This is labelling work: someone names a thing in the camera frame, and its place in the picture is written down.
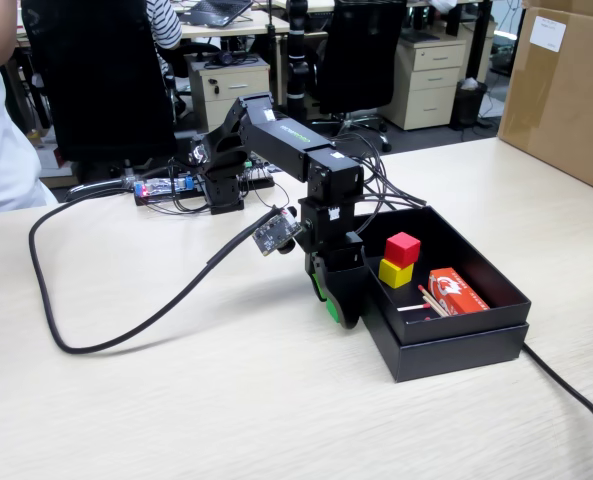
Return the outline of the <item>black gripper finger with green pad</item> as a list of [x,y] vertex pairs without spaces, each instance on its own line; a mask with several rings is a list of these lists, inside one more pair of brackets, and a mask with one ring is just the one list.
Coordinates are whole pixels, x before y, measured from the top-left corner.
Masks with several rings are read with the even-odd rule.
[[313,289],[320,302],[327,301],[327,295],[321,286],[317,274],[324,274],[326,271],[325,261],[315,253],[305,254],[305,271],[312,283]]
[[369,278],[366,265],[324,272],[324,294],[328,312],[344,329],[353,329],[363,310]]

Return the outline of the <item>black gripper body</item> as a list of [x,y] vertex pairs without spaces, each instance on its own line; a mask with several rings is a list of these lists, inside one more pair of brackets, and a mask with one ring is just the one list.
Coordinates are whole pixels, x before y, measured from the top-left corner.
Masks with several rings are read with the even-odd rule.
[[363,242],[355,232],[354,204],[325,206],[312,198],[299,201],[303,231],[298,244],[305,252],[305,271],[315,272],[322,259],[328,272],[364,266]]

